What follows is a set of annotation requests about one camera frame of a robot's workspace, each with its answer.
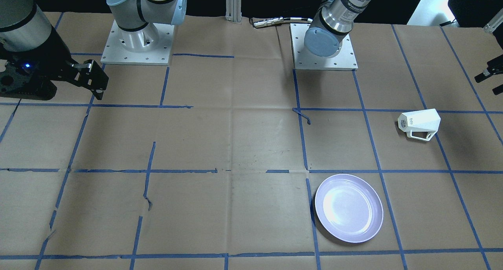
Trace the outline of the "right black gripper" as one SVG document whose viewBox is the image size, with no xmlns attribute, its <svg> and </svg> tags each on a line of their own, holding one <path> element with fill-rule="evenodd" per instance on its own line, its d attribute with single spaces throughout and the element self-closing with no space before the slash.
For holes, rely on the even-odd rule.
<svg viewBox="0 0 503 270">
<path fill-rule="evenodd" d="M 83 87 L 102 100 L 108 75 L 93 59 L 79 64 L 59 34 L 52 33 L 40 46 L 27 51 L 7 50 L 1 44 L 1 59 L 6 60 L 1 72 L 1 97 L 48 101 L 57 87 L 53 81 L 65 81 Z"/>
</svg>

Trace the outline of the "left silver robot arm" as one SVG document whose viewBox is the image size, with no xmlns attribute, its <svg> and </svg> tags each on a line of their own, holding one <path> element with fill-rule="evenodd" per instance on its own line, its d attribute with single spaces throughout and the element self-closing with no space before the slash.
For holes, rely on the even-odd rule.
<svg viewBox="0 0 503 270">
<path fill-rule="evenodd" d="M 318 57 L 336 56 L 355 19 L 371 1 L 323 0 L 305 32 L 304 46 Z M 450 8 L 460 26 L 482 26 L 489 30 L 502 25 L 502 0 L 454 0 Z"/>
</svg>

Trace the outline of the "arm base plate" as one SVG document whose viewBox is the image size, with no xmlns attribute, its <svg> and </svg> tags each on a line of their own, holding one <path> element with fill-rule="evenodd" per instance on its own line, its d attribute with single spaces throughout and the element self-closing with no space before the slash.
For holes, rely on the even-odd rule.
<svg viewBox="0 0 503 270">
<path fill-rule="evenodd" d="M 135 32 L 124 31 L 113 22 L 101 62 L 115 65 L 169 66 L 175 26 L 149 23 Z"/>
<path fill-rule="evenodd" d="M 311 53 L 304 44 L 304 37 L 308 28 L 308 24 L 290 25 L 295 69 L 331 71 L 352 71 L 358 69 L 357 59 L 354 55 L 349 35 L 345 36 L 335 56 L 321 57 Z"/>
</svg>

